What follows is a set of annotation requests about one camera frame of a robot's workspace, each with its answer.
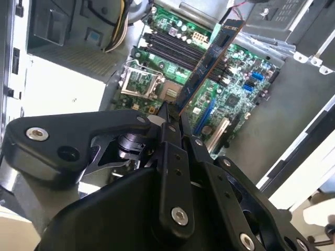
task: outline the metal screw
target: metal screw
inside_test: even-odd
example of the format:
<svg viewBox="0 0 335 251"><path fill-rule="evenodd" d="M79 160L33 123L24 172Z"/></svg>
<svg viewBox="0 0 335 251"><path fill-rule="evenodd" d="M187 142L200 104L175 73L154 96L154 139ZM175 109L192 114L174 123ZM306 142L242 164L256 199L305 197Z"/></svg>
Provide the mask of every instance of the metal screw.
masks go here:
<svg viewBox="0 0 335 251"><path fill-rule="evenodd" d="M151 8L151 13L155 14L157 12L157 8L156 7L152 7Z"/></svg>
<svg viewBox="0 0 335 251"><path fill-rule="evenodd" d="M174 128L172 125L169 126L169 129L173 132L176 132L176 128Z"/></svg>
<svg viewBox="0 0 335 251"><path fill-rule="evenodd" d="M186 226L188 224L188 217L186 212L179 208L173 208L171 211L172 219L180 226Z"/></svg>
<svg viewBox="0 0 335 251"><path fill-rule="evenodd" d="M225 164L226 166L230 166L230 162L229 162L227 159L224 159L224 164Z"/></svg>
<svg viewBox="0 0 335 251"><path fill-rule="evenodd" d="M308 251L308 248L306 247L305 243L303 243L302 240L297 239L297 242L298 242L299 246L300 246L304 251Z"/></svg>
<svg viewBox="0 0 335 251"><path fill-rule="evenodd" d="M200 139L196 139L195 143L197 143L198 145L203 145L203 142Z"/></svg>
<svg viewBox="0 0 335 251"><path fill-rule="evenodd" d="M45 141L48 139L49 134L46 130L39 127L32 127L26 131L26 136L31 140Z"/></svg>
<svg viewBox="0 0 335 251"><path fill-rule="evenodd" d="M137 117L137 120L140 121L140 122L142 122L142 123L146 122L146 120L144 118L140 117L140 116Z"/></svg>
<svg viewBox="0 0 335 251"><path fill-rule="evenodd" d="M255 244L253 243L252 239L248 235L246 235L244 233L240 234L240 240L241 240L243 246L247 250L249 250L249 251L254 251L255 250Z"/></svg>

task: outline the black bracket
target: black bracket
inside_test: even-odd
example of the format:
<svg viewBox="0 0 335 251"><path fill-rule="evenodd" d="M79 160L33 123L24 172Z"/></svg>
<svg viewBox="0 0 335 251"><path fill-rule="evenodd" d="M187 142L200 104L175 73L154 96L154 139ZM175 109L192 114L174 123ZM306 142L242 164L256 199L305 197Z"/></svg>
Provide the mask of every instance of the black bracket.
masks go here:
<svg viewBox="0 0 335 251"><path fill-rule="evenodd" d="M104 133L114 137L146 134L150 125L135 110L19 118L6 128L3 155L14 169L48 186L66 187L80 180L90 161L93 137ZM33 136L27 135L31 128L37 128ZM47 138L40 141L44 132Z"/></svg>

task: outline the chip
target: chip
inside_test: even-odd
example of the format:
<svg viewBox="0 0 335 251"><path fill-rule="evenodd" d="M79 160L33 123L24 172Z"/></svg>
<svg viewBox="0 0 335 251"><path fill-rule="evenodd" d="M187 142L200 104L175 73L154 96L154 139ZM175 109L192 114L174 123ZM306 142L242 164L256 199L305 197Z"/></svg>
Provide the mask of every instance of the chip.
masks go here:
<svg viewBox="0 0 335 251"><path fill-rule="evenodd" d="M175 37L175 36L177 35L177 32L178 32L177 29L171 27L171 29L170 29L170 31L169 31L169 35Z"/></svg>
<svg viewBox="0 0 335 251"><path fill-rule="evenodd" d="M235 107L239 101L240 101L239 97L235 96L234 94L230 94L225 102L225 105Z"/></svg>

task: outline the white surface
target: white surface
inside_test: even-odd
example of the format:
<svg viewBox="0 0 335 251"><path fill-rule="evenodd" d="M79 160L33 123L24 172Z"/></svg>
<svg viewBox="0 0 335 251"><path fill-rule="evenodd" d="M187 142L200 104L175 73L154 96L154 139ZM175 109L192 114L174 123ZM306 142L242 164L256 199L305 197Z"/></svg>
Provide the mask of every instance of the white surface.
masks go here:
<svg viewBox="0 0 335 251"><path fill-rule="evenodd" d="M270 197L279 209L294 211L335 173L333 131Z"/></svg>
<svg viewBox="0 0 335 251"><path fill-rule="evenodd" d="M47 60L30 56L23 95L25 117L98 111L105 84Z"/></svg>
<svg viewBox="0 0 335 251"><path fill-rule="evenodd" d="M32 223L0 207L0 250L31 251L40 241Z"/></svg>
<svg viewBox="0 0 335 251"><path fill-rule="evenodd" d="M321 115L323 111L329 109L335 104L335 96L333 96L324 108L315 116L302 133L296 138L291 146L283 153L276 163L269 169L263 178L257 183L257 187L261 188L267 181L269 173L281 160L286 160L300 142L307 136L306 131ZM333 164L335 159L329 153L334 152L334 139L330 136L312 153L312 158L307 158L297 170L278 188L278 190L270 197L270 201L280 209L289 209L294 211L303 201L305 201L313 192L315 192L332 174L335 173Z"/></svg>
<svg viewBox="0 0 335 251"><path fill-rule="evenodd" d="M329 223L329 216L335 215L335 198L320 202L304 210L307 224L325 227Z"/></svg>

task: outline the pcie slot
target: pcie slot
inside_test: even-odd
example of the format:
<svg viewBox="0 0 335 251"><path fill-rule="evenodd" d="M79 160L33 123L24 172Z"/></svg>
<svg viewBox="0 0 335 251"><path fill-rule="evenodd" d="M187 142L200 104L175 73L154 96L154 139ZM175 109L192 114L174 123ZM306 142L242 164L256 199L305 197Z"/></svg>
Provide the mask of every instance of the pcie slot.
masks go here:
<svg viewBox="0 0 335 251"><path fill-rule="evenodd" d="M210 139L206 142L206 146L209 152L213 151L213 149L218 144L220 137L225 132L226 128L229 125L229 119L223 118L219 124L219 126L216 128L215 132L212 134Z"/></svg>
<svg viewBox="0 0 335 251"><path fill-rule="evenodd" d="M170 62L175 63L176 65L179 65L180 67L183 67L189 71L192 71L195 67L194 64L190 64L188 62L185 62L184 60L178 59L174 57L173 55L170 55L169 53L166 53L161 50L161 48L154 48L154 47L148 47L146 48L147 52L150 52L154 55L157 55L165 60L168 60ZM208 77L210 80L213 80L215 82L220 81L220 78L216 74L210 74Z"/></svg>
<svg viewBox="0 0 335 251"><path fill-rule="evenodd" d="M159 40L163 43L165 43L166 45L168 45L171 48L176 48L178 47L180 50L186 52L189 55L193 55L194 59L196 59L197 61L199 61L201 59L201 57L204 55L203 51L200 50L196 50L194 48L192 48L189 45L185 45L184 43L180 42L178 38L174 38L171 37L169 35L165 35L163 33L157 32L156 34L152 34L150 36L151 40ZM224 71L226 68L225 63L223 62L218 62L218 64L216 65L215 69Z"/></svg>
<svg viewBox="0 0 335 251"><path fill-rule="evenodd" d="M224 146L224 144L229 140L233 131L235 130L238 123L241 121L242 113L238 113L236 117L231 122L231 125L227 128L227 132L219 139L217 145L213 149L214 154L219 154L220 149Z"/></svg>
<svg viewBox="0 0 335 251"><path fill-rule="evenodd" d="M207 122L207 120L210 116L211 111L214 109L214 105L215 105L215 99L213 99L210 102L210 104L206 108L204 114L199 119L195 129L193 130L193 135L199 135L200 134L202 128L205 126L205 123Z"/></svg>

